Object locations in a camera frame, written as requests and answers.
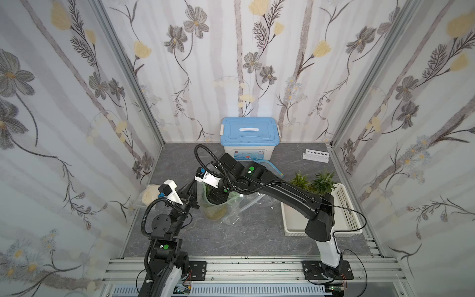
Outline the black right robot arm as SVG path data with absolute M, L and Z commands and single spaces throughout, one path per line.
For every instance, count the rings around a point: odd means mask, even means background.
M 320 261 L 326 269 L 340 271 L 343 256 L 333 239 L 335 204 L 330 194 L 310 193 L 272 173 L 256 162 L 239 162 L 224 153 L 212 162 L 213 170 L 203 163 L 197 169 L 195 179 L 212 187 L 211 197 L 223 200 L 225 194 L 234 191 L 242 195 L 265 194 L 279 200 L 304 216 L 308 222 L 305 234 L 316 241 Z

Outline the white-zip bag with pineapple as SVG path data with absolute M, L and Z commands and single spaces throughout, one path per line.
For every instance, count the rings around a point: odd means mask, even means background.
M 279 200 L 266 194 L 253 193 L 250 195 L 240 195 L 239 211 L 244 212 L 253 206 L 273 207 Z

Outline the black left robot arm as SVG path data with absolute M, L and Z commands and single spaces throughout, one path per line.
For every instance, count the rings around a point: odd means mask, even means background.
M 170 297 L 181 287 L 188 292 L 185 282 L 192 277 L 187 252 L 182 251 L 183 240 L 178 238 L 186 219 L 191 219 L 191 209 L 198 209 L 197 182 L 190 181 L 180 190 L 171 180 L 157 186 L 149 185 L 141 194 L 147 206 L 141 221 L 141 233 L 149 239 L 144 256 L 145 279 L 138 289 L 140 297 Z M 147 230 L 147 219 L 157 204 L 170 208 L 167 214 L 157 215 Z

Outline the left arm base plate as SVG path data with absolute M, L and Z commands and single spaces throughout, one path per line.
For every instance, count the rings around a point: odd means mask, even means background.
M 201 282 L 205 280 L 207 274 L 206 261 L 191 261 L 181 264 L 182 281 L 187 282 Z

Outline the blue-zip clear plastic bag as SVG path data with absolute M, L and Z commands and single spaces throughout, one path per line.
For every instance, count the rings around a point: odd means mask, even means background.
M 266 167 L 269 171 L 271 171 L 274 175 L 279 178 L 283 178 L 285 175 L 270 161 L 268 160 L 256 160 L 256 163 Z

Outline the green-zip bag with pineapple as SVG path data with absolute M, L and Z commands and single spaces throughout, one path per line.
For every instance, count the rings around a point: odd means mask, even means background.
M 230 192 L 227 201 L 222 204 L 213 204 L 211 202 L 211 187 L 205 183 L 197 185 L 197 201 L 200 211 L 210 221 L 234 225 L 240 219 L 240 204 L 244 199 L 238 193 Z

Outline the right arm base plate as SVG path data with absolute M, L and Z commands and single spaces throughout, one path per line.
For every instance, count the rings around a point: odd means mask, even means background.
M 355 278 L 348 261 L 341 261 L 337 268 L 327 266 L 321 261 L 302 261 L 301 264 L 306 280 L 329 282 Z

